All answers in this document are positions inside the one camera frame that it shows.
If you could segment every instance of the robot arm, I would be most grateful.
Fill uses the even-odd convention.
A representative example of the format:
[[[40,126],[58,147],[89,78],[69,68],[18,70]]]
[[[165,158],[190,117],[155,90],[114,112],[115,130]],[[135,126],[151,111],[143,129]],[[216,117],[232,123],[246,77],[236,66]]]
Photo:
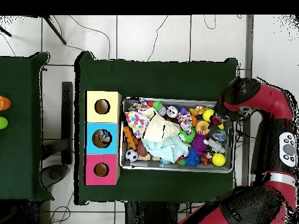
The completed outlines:
[[[293,113],[286,95],[255,79],[234,79],[215,112],[223,120],[262,115],[251,166],[250,187],[236,187],[203,204],[180,224],[284,224],[295,210],[296,162]]]

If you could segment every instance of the purple toy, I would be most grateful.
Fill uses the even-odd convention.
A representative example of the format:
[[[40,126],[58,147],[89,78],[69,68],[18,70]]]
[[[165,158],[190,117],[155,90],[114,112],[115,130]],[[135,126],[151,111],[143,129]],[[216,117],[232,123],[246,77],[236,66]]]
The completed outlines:
[[[179,112],[183,115],[186,115],[189,111],[187,109],[185,109],[184,107],[180,107]]]
[[[202,135],[199,133],[196,133],[196,136],[194,140],[192,141],[191,145],[194,147],[195,152],[197,155],[204,155],[207,149],[207,145],[204,143],[204,140],[206,140],[207,135]]]

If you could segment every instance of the yellow ball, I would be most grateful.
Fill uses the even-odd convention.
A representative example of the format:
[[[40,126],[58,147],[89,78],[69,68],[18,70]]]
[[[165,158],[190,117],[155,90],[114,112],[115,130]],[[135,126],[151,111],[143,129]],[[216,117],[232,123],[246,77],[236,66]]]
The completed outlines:
[[[206,120],[207,122],[210,122],[210,117],[214,114],[214,110],[213,109],[207,109],[204,113],[203,113],[203,119]]]
[[[217,153],[217,154],[213,155],[212,162],[215,166],[221,167],[225,163],[225,157],[223,154]]]

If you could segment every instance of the toy pile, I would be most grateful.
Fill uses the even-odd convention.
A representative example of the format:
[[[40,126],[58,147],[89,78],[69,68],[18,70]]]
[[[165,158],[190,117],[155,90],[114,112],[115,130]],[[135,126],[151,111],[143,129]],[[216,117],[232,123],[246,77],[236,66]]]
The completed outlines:
[[[227,137],[223,123],[212,108],[164,106],[160,101],[131,103],[123,128],[130,149],[128,162],[159,160],[167,165],[222,166]]]

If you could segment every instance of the green tablecloth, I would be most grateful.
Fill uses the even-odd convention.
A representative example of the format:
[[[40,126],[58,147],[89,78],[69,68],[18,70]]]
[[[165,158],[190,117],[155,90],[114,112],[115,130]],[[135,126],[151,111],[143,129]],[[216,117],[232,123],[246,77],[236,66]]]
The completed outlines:
[[[217,101],[235,78],[238,62],[135,62],[94,60],[82,52],[75,61],[75,203],[86,201],[210,201],[233,186],[233,171],[194,173],[122,169],[115,186],[83,185],[84,91],[118,91],[123,97]]]
[[[48,53],[29,58],[0,57],[0,95],[11,100],[0,111],[8,126],[0,129],[0,199],[49,200],[40,183],[40,70]]]

